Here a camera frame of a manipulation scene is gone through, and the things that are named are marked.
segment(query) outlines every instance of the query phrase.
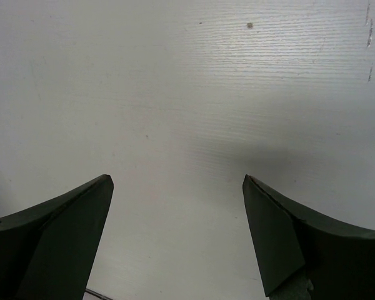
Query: white surface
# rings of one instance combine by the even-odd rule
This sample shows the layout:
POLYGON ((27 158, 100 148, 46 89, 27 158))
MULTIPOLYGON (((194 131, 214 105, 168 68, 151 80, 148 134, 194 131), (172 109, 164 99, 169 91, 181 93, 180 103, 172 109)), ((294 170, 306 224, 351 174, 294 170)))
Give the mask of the white surface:
POLYGON ((367 6, 0 1, 0 216, 108 173, 91 289, 264 299, 246 173, 375 229, 367 6))

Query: black plastic part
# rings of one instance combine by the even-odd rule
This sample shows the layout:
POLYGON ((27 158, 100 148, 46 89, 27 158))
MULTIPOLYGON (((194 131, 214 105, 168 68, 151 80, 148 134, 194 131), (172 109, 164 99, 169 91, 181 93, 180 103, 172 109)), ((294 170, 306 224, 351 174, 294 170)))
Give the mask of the black plastic part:
POLYGON ((0 299, 82 299, 112 195, 102 175, 0 218, 0 299))
POLYGON ((312 300, 375 299, 374 230, 325 216, 250 176, 243 193, 266 296, 304 271, 312 300))

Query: black cable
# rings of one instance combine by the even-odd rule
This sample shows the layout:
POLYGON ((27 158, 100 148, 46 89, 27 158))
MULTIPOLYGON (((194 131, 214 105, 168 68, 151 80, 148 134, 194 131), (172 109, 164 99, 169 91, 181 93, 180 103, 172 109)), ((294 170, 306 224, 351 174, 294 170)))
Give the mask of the black cable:
POLYGON ((85 293, 88 293, 90 295, 93 295, 94 297, 97 297, 101 300, 113 300, 111 298, 106 297, 105 295, 99 294, 98 292, 92 291, 91 289, 86 289, 85 293))

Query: wire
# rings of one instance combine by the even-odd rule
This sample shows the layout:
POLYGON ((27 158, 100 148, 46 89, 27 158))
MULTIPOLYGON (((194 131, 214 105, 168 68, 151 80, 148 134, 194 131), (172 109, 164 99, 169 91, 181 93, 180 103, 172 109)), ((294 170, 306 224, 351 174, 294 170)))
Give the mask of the wire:
POLYGON ((91 289, 86 289, 85 292, 90 294, 90 295, 93 295, 94 297, 97 297, 101 300, 113 300, 111 298, 106 297, 105 295, 102 295, 102 294, 99 294, 98 292, 92 291, 91 289))

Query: painted wooden surface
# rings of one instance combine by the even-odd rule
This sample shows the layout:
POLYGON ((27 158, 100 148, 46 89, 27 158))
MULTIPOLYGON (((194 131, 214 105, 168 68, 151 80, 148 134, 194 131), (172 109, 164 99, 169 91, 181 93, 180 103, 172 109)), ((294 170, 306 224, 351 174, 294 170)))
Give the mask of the painted wooden surface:
POLYGON ((375 0, 0 1, 0 216, 102 173, 114 299, 264 299, 246 173, 375 229, 375 0))

